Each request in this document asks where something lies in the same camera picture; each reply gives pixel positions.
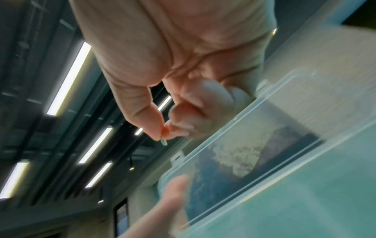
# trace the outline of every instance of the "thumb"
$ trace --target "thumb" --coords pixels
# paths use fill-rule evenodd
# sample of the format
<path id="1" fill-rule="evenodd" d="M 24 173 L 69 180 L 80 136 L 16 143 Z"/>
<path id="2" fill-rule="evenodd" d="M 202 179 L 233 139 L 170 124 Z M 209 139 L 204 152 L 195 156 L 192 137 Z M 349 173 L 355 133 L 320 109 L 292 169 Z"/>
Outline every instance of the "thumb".
<path id="1" fill-rule="evenodd" d="M 168 238 L 174 217 L 183 206 L 187 186 L 187 176 L 171 180 L 160 202 L 121 238 Z"/>
<path id="2" fill-rule="evenodd" d="M 105 76 L 125 119 L 142 128 L 153 140 L 160 140 L 165 121 L 153 103 L 150 89 Z"/>

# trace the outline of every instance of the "hand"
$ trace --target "hand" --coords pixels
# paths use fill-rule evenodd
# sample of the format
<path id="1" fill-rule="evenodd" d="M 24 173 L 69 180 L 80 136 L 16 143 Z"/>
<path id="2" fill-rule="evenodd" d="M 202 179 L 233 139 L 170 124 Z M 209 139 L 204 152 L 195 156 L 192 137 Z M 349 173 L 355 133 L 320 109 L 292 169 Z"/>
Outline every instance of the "hand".
<path id="1" fill-rule="evenodd" d="M 213 133 L 254 100 L 273 0 L 70 0 L 126 120 L 152 139 Z M 149 87 L 175 106 L 166 123 Z"/>
<path id="2" fill-rule="evenodd" d="M 171 180 L 160 202 L 120 238 L 168 238 L 174 217 L 183 206 L 187 186 L 187 176 Z"/>

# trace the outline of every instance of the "clear plastic container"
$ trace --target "clear plastic container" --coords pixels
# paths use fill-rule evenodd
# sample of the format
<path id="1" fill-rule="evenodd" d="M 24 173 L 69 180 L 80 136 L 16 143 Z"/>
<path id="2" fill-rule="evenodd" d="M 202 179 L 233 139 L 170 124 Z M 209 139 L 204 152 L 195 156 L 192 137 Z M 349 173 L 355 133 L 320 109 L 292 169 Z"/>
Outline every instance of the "clear plastic container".
<path id="1" fill-rule="evenodd" d="M 360 187 L 368 184 L 373 190 L 363 205 L 376 200 L 376 97 L 365 92 L 312 69 L 295 70 L 267 88 L 161 177 L 160 192 L 174 177 L 191 178 L 173 235 L 309 237 L 307 231 L 321 225 L 326 229 L 312 237 L 367 237 L 361 227 L 347 231 L 352 220 L 334 219 L 336 213 L 321 204 L 333 197 L 317 193 L 334 184 L 334 190 L 342 191 L 337 200 L 347 198 L 342 206 L 334 203 L 335 211 L 353 212 L 355 220 L 361 214 L 349 209 L 352 189 L 364 193 Z M 343 182 L 333 181 L 344 171 L 362 176 L 357 179 L 361 184 L 347 182 L 343 190 Z M 375 223 L 375 206 L 365 211 L 374 212 L 367 219 Z"/>

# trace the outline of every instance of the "dark ceiling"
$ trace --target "dark ceiling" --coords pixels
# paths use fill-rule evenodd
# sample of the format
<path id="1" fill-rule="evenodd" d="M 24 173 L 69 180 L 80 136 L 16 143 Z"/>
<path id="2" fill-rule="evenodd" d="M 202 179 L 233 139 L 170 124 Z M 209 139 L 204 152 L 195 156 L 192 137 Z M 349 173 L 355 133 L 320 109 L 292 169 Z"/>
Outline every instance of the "dark ceiling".
<path id="1" fill-rule="evenodd" d="M 277 0 L 278 33 L 267 56 L 324 2 Z M 137 128 L 124 120 L 92 53 L 60 114 L 46 115 L 84 41 L 68 1 L 3 0 L 0 22 L 0 184 L 17 162 L 30 161 L 14 197 L 0 201 L 0 211 L 90 196 L 106 177 L 91 190 L 85 186 L 106 162 L 114 162 L 113 170 L 131 156 L 144 168 L 158 159 L 166 148 L 145 134 L 134 135 Z M 163 85 L 151 91 L 157 105 L 167 96 Z M 79 166 L 78 159 L 109 125 L 114 133 L 107 143 Z"/>

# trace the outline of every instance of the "teal surface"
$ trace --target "teal surface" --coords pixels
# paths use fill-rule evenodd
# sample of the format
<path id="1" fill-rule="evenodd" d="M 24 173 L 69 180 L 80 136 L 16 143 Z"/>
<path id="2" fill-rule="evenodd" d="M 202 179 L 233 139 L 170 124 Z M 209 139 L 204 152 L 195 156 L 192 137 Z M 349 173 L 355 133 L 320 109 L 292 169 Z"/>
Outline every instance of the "teal surface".
<path id="1" fill-rule="evenodd" d="M 376 125 L 184 238 L 375 238 Z"/>

